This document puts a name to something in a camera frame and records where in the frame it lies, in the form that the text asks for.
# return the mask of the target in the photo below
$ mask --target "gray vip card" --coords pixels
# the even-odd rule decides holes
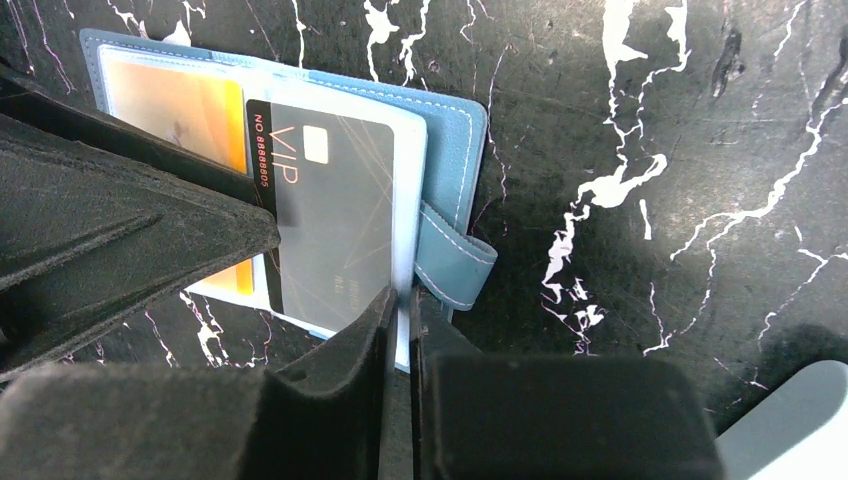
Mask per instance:
[[[262,197],[267,184],[281,237],[269,280],[279,271],[285,315],[339,331],[391,282],[394,132],[259,100],[247,113],[257,188]]]

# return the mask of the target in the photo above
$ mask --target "blue leather wallet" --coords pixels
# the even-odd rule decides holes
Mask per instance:
[[[110,45],[156,56],[256,69],[375,99],[421,116],[427,123],[428,140],[415,272],[443,302],[448,318],[452,309],[469,310],[474,305],[497,259],[497,252],[491,246],[465,234],[486,132],[486,111],[480,104],[428,91],[112,32],[83,29],[80,41],[101,110],[106,109],[106,92],[98,81],[102,72],[97,51],[101,45]]]

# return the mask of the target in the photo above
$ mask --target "card chip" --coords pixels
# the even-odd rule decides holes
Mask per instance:
[[[310,162],[324,165],[329,162],[327,130],[312,125],[303,126],[303,156]]]

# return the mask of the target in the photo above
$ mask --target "black plastic part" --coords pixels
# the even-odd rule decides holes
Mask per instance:
[[[723,478],[703,410],[671,365],[447,355],[431,368],[424,478]]]
[[[2,65],[0,115],[66,140],[82,142],[146,163],[189,183],[256,204],[256,187],[247,175],[233,172],[115,117],[54,96],[39,88],[29,77]]]
[[[412,400],[412,469],[416,479],[434,478],[433,455],[430,445],[424,443],[432,435],[430,411],[424,408],[425,398],[431,395],[433,358],[440,354],[460,355],[466,358],[482,355],[444,316],[442,304],[425,288],[415,290],[410,315],[410,394]]]
[[[258,207],[4,115],[0,208],[0,381],[279,243]]]
[[[0,478],[376,479],[397,295],[279,374],[50,366],[0,397]]]

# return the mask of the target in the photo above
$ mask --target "gray plastic part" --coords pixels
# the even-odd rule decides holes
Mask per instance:
[[[826,360],[795,374],[716,446],[728,480],[845,478],[846,426],[848,365]]]

